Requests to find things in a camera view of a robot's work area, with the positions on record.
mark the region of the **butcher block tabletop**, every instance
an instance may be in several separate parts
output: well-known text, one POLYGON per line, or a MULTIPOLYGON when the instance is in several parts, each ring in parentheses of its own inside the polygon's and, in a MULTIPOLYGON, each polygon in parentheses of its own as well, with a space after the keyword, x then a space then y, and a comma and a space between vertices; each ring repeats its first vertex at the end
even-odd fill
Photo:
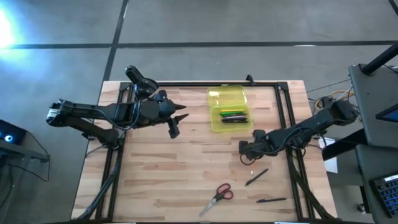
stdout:
MULTIPOLYGON (((304 82, 294 80, 287 83, 298 123, 312 115, 304 82)), ((99 105, 115 103, 119 86, 120 82, 104 82, 99 105)), ((170 86, 160 89, 166 90, 168 98, 174 103, 187 106, 174 115, 190 115, 178 125, 180 135, 175 139, 170 139, 167 124, 132 129, 126 133, 114 222, 297 221, 286 153, 280 152, 276 157, 264 156, 251 166, 245 166, 239 160, 238 142, 253 141, 253 130, 264 129, 269 132, 280 128, 273 87, 244 87, 254 124, 247 131, 232 133, 215 133, 211 130, 207 87, 170 86), (245 187, 249 179, 266 168, 268 172, 245 187), (199 213, 215 195, 217 187, 223 183, 231 184, 233 199, 217 202, 204 216, 199 217, 199 213), (259 199, 279 197, 287 200, 256 203, 259 199)), ((282 103, 289 124, 285 101, 282 103)), ((106 121, 96 120, 95 124, 102 128, 111 127, 106 121)), ((90 141, 87 150, 98 146, 98 141, 90 141)), ((106 149, 99 149, 85 159, 72 218, 81 215, 98 193, 105 158, 106 149)), ((307 147, 304 163, 311 191, 327 211, 336 216, 319 148, 307 147)), ((105 198, 105 215, 109 195, 110 190, 105 198)), ((300 198, 306 215, 301 190, 300 198)))

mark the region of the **computer monitor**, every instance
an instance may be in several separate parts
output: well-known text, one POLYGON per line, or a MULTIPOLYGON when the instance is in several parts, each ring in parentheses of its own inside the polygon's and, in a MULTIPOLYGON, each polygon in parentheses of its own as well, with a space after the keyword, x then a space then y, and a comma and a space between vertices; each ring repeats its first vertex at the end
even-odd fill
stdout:
POLYGON ((376 119, 398 122, 398 104, 376 114, 376 119))

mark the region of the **electronic device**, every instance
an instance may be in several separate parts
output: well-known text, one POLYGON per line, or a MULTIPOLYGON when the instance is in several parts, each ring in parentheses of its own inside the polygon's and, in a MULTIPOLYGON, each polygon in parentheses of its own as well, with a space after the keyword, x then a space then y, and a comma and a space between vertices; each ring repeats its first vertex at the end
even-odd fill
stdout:
POLYGON ((398 173, 373 180, 371 183, 387 216, 398 217, 398 173))
POLYGON ((398 122, 398 104, 376 114, 376 119, 398 122))
POLYGON ((21 145, 26 135, 26 130, 0 120, 0 141, 6 141, 11 144, 21 145))

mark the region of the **pen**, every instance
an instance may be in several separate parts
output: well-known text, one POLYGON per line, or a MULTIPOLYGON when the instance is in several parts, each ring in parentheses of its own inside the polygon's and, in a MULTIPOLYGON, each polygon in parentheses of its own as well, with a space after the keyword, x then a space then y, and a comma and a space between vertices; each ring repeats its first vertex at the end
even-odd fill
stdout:
POLYGON ((223 118, 227 118, 227 117, 230 117, 230 116, 239 116, 239 115, 241 115, 241 116, 243 116, 243 115, 248 115, 248 114, 246 114, 246 113, 228 113, 228 114, 224 114, 224 113, 222 113, 222 114, 220 114, 223 118))
POLYGON ((221 113, 224 112, 244 112, 244 109, 221 110, 221 113))
POLYGON ((248 123, 246 120, 231 120, 231 121, 223 121, 223 123, 248 123))
POLYGON ((259 175, 255 176, 253 179, 249 180, 246 182, 245 186, 253 183, 257 178, 259 178, 262 174, 265 174, 268 171, 268 169, 265 169, 264 171, 262 171, 259 175))
POLYGON ((221 116, 236 116, 236 115, 240 115, 240 114, 244 114, 244 111, 222 112, 222 113, 220 113, 221 116))
POLYGON ((274 199, 260 199, 257 203, 265 203, 265 202, 278 202, 281 200, 286 200, 286 198, 274 198, 274 199))

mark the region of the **black pen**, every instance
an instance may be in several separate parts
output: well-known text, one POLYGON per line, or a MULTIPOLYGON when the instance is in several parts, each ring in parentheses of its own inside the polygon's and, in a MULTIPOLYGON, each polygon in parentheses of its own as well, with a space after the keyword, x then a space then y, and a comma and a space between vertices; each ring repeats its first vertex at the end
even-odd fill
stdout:
POLYGON ((274 199, 260 199, 257 203, 265 203, 265 202, 278 202, 280 200, 286 200, 287 198, 274 198, 274 199))
POLYGON ((238 121, 238 120, 245 120, 247 117, 245 115, 239 115, 239 116, 230 116, 230 117, 225 117, 221 119, 222 121, 238 121))
POLYGON ((246 120, 231 120, 231 121, 222 121, 223 123, 248 123, 246 120))
POLYGON ((245 186, 251 184, 253 181, 255 181, 257 178, 259 178, 262 174, 265 174, 268 171, 268 169, 265 169, 262 171, 259 175, 255 176, 253 179, 249 180, 246 182, 245 186))

